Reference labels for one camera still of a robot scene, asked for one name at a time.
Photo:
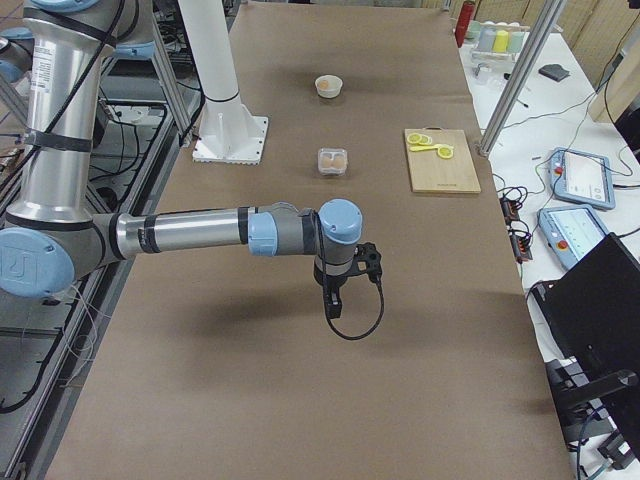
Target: yellow object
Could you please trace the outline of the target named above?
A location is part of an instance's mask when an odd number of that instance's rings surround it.
[[[433,145],[433,138],[424,133],[410,133],[407,135],[409,145]]]
[[[412,152],[424,152],[426,150],[435,150],[440,158],[448,160],[453,158],[453,145],[446,145],[444,143],[436,143],[435,145],[414,145],[409,147]]]
[[[496,32],[496,39],[493,42],[493,51],[495,53],[505,53],[507,46],[509,45],[509,32],[506,30],[498,30]]]

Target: aluminum post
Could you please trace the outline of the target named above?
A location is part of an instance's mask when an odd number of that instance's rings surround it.
[[[513,73],[507,82],[507,86],[502,92],[498,105],[496,105],[487,129],[480,141],[479,153],[488,157],[493,149],[504,124],[518,100],[518,96],[524,87],[533,65],[538,60],[544,44],[553,30],[560,14],[564,10],[567,0],[546,0],[542,11],[536,20],[535,25],[529,33],[524,49],[516,63]]]

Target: colored container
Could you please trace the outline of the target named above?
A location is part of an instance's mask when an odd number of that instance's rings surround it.
[[[496,32],[496,40],[493,42],[493,51],[495,53],[505,53],[509,45],[509,32],[506,30],[498,30]]]
[[[509,37],[509,45],[507,46],[507,52],[520,53],[522,46],[524,45],[524,32],[511,32]]]
[[[491,27],[485,27],[480,32],[480,39],[478,40],[478,47],[476,50],[479,52],[490,52],[493,50],[493,44],[496,41],[496,31]]]

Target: metal frame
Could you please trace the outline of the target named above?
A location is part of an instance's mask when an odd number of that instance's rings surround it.
[[[158,79],[160,80],[160,86],[167,98],[167,103],[169,104],[169,109],[176,121],[176,125],[178,125],[180,133],[185,135],[184,144],[188,145],[191,143],[192,138],[191,132],[189,131],[191,118],[187,112],[184,99],[178,90],[178,80],[176,79],[176,74],[171,67],[171,60],[169,60],[169,55],[164,48],[162,35],[160,34],[158,22],[156,22],[155,18],[153,20],[153,40],[156,48],[151,61],[156,70],[156,74],[158,75]]]
[[[544,44],[553,30],[560,14],[564,10],[567,0],[546,0],[535,25],[529,33],[529,37],[516,63],[513,73],[507,82],[500,100],[496,105],[493,115],[489,120],[487,129],[478,147],[480,155],[488,157],[493,149],[502,128],[511,114],[511,110],[518,101],[518,96],[524,87],[533,65],[538,60]]]
[[[20,94],[0,75],[0,101],[4,103],[9,111],[18,119],[20,124],[27,125],[27,114],[29,104],[24,101]]]

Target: robotic arm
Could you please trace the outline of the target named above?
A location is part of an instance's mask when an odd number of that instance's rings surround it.
[[[26,132],[31,147],[20,198],[8,207],[0,231],[0,288],[46,297],[141,253],[247,244],[254,255],[314,255],[314,277],[334,331],[339,290],[349,277],[366,273],[382,300],[380,254],[373,244],[358,244],[362,215],[347,200],[327,202],[317,213],[285,203],[147,217],[87,211],[100,62],[110,54],[149,58],[151,15],[150,0],[25,1],[25,23],[35,37]]]

